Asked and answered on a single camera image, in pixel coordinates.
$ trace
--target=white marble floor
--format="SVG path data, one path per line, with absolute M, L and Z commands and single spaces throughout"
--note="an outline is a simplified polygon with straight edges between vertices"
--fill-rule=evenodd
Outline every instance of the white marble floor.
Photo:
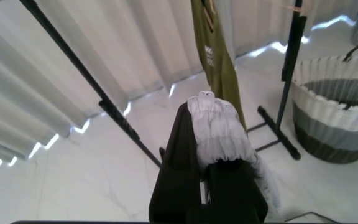
M 299 60 L 346 53 L 352 48 L 346 26 L 338 23 L 328 30 L 313 31 L 310 43 L 301 47 Z M 237 60 L 248 127 L 262 122 L 256 112 L 259 105 L 275 118 L 283 88 L 282 63 L 283 54 L 275 49 L 257 58 Z M 158 148 L 167 145 L 177 108 L 189 96 L 208 89 L 204 74 L 193 76 L 177 83 L 170 98 L 161 90 L 133 102 L 127 118 L 159 158 Z M 260 155 L 277 180 L 283 216 L 314 211 L 339 222 L 358 223 L 358 162 L 329 164 L 307 154 L 295 139 L 290 100 L 282 129 L 300 150 L 301 160 L 294 161 L 281 144 Z M 276 139 L 268 127 L 249 137 L 254 147 Z M 60 138 L 29 162 L 0 168 L 0 224 L 17 220 L 147 221 L 157 175 L 157 167 L 117 124 L 100 116 L 84 134 Z

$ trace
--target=crumpled white fabric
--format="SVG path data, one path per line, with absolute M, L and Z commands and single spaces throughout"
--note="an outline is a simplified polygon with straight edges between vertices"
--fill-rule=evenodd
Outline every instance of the crumpled white fabric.
M 236 109 L 227 101 L 215 98 L 210 91 L 187 99 L 197 142 L 197 157 L 201 173 L 208 164 L 222 159 L 247 161 L 260 177 L 255 179 L 268 205 L 265 222 L 282 222 L 278 210 L 280 196 L 274 178 L 266 163 L 252 149 Z

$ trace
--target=white curtain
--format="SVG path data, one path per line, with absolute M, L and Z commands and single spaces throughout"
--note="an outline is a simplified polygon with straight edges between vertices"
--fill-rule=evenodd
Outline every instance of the white curtain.
M 231 55 L 288 39 L 292 0 L 216 0 Z M 190 1 L 37 1 L 105 92 L 129 101 L 202 70 Z M 305 35 L 358 0 L 311 1 Z M 0 1 L 0 160 L 28 159 L 101 112 L 99 96 L 19 1 Z

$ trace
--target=olive green garment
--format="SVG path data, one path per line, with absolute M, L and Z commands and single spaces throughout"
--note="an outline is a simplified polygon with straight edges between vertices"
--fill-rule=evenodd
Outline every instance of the olive green garment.
M 212 20 L 213 31 L 209 28 L 202 1 L 191 0 L 198 56 L 215 97 L 233 104 L 244 130 L 246 130 L 236 70 L 226 49 L 216 8 L 212 6 L 214 9 L 212 11 L 209 5 L 211 3 L 213 4 L 211 0 L 204 0 L 205 7 Z

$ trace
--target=laundry basket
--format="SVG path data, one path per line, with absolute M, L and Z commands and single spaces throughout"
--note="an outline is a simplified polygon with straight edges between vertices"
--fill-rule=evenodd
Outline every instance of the laundry basket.
M 345 164 L 358 160 L 358 56 L 298 63 L 291 93 L 299 143 L 311 155 Z

